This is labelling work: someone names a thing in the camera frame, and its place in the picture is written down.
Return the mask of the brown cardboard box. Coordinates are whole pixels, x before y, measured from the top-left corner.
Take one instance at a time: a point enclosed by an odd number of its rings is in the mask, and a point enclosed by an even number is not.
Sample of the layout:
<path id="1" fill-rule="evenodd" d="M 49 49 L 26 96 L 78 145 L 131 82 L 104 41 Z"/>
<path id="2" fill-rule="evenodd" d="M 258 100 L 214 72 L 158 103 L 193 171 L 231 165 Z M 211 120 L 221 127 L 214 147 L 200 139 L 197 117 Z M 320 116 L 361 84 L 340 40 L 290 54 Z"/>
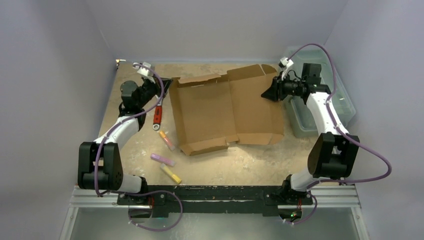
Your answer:
<path id="1" fill-rule="evenodd" d="M 284 137 L 283 106 L 262 97 L 277 71 L 254 64 L 175 79 L 170 98 L 179 148 L 188 156 L 229 144 L 273 145 Z"/>

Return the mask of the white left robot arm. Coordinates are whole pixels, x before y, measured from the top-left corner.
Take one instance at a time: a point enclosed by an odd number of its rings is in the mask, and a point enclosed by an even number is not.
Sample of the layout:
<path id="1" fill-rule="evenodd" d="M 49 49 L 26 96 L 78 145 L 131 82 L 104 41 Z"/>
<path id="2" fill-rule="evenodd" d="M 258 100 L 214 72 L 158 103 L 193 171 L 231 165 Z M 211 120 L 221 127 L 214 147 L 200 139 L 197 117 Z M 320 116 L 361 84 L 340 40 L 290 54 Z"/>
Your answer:
<path id="1" fill-rule="evenodd" d="M 138 205 L 148 201 L 146 179 L 124 173 L 120 150 L 143 127 L 144 106 L 165 94 L 173 82 L 171 78 L 162 81 L 163 86 L 146 78 L 141 86 L 132 80 L 121 84 L 121 103 L 115 124 L 101 137 L 79 146 L 77 184 L 81 189 L 123 192 Z"/>

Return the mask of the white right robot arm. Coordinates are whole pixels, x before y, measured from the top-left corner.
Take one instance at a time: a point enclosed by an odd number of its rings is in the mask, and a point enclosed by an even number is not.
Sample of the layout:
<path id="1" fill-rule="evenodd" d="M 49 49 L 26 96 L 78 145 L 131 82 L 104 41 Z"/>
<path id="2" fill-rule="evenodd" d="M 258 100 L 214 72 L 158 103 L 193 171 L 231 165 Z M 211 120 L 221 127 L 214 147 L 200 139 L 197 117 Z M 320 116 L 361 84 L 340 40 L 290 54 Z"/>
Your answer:
<path id="1" fill-rule="evenodd" d="M 299 97 L 309 109 L 315 122 L 318 138 L 308 155 L 307 167 L 289 175 L 283 182 L 280 196 L 288 204 L 294 203 L 313 184 L 321 181 L 340 181 L 350 176 L 358 153 L 357 136 L 347 139 L 349 132 L 343 126 L 332 102 L 330 87 L 321 83 L 321 65 L 305 63 L 302 78 L 291 78 L 293 61 L 283 58 L 280 72 L 261 97 L 273 102 L 288 96 Z"/>

